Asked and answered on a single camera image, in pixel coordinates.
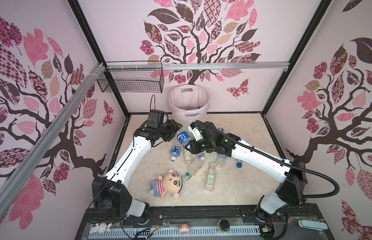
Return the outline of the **blue label clear bottle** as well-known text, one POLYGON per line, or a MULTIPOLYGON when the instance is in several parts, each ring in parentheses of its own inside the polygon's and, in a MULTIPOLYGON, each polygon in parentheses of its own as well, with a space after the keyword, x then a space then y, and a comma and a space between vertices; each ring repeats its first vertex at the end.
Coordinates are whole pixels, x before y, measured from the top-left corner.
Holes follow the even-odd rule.
POLYGON ((188 132, 179 131, 177 133, 177 140, 182 146, 186 146, 192 140, 192 138, 188 132))

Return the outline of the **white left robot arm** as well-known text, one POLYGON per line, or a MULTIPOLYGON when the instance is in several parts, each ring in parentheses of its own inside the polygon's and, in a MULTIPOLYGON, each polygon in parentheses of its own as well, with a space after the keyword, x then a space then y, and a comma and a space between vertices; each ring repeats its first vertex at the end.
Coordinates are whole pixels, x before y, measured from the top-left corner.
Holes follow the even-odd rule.
POLYGON ((143 218, 148 213, 149 204, 133 199, 127 187, 141 159, 156 141, 171 141, 183 127, 173 119, 165 121, 167 116, 160 110, 149 112, 148 119, 135 130, 132 143, 120 160, 103 177, 94 179, 91 206, 118 217, 143 218))

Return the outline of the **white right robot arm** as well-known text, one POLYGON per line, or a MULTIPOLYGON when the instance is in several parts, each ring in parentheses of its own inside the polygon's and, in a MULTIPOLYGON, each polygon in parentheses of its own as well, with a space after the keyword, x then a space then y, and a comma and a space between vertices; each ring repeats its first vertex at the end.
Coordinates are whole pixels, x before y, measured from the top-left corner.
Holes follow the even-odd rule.
POLYGON ((261 198, 257 206, 258 211, 271 215, 286 205, 297 206, 302 203, 306 184, 304 167, 261 151, 236 135, 222 133, 210 122, 193 122, 188 131, 194 136, 194 139, 186 144, 192 154, 215 152, 241 160, 279 182, 274 190, 261 198))

